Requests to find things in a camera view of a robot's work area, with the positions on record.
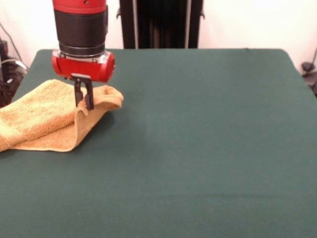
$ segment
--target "white wall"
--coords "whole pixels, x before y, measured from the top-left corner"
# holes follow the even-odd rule
[[[119,0],[107,4],[106,47],[121,49]],[[282,48],[299,70],[317,47],[317,0],[205,0],[204,11],[199,48]],[[0,22],[27,65],[36,51],[57,45],[52,0],[0,0]],[[8,40],[1,29],[0,36]]]

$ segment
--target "black cable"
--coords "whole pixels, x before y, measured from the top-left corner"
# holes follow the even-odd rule
[[[310,69],[308,70],[308,72],[312,71],[312,69],[313,69],[313,67],[314,67],[314,62],[315,62],[315,60],[316,60],[316,56],[317,56],[317,48],[316,48],[316,50],[315,50],[314,58],[313,58],[313,60],[312,60],[311,67],[310,67]]]
[[[11,43],[12,43],[12,45],[13,45],[15,51],[16,51],[16,53],[17,53],[18,56],[19,56],[20,61],[23,62],[23,60],[22,60],[22,58],[21,58],[21,55],[20,55],[19,51],[17,50],[17,48],[16,48],[16,46],[15,46],[15,44],[14,44],[14,42],[13,42],[11,36],[10,36],[10,34],[5,30],[5,28],[2,26],[1,22],[0,22],[0,27],[1,27],[2,30],[5,32],[5,34],[9,37],[9,39],[10,39],[10,41],[11,41]]]

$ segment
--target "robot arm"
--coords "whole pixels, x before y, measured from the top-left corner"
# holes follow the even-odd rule
[[[87,89],[85,102],[94,108],[92,81],[107,83],[115,58],[105,50],[108,25],[106,0],[53,0],[59,48],[53,50],[57,75],[75,81],[76,106],[83,100],[81,83]]]

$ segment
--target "yellow towel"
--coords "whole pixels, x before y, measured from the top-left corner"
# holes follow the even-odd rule
[[[87,111],[84,100],[76,108],[74,86],[48,80],[0,109],[0,151],[71,151],[107,111],[121,108],[122,102],[118,90],[103,85],[94,88],[94,110]]]

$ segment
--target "table surface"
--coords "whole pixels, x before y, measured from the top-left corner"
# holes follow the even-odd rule
[[[122,109],[70,153],[0,153],[1,237],[317,237],[317,102],[286,52],[113,52]],[[39,51],[15,100],[52,78]]]

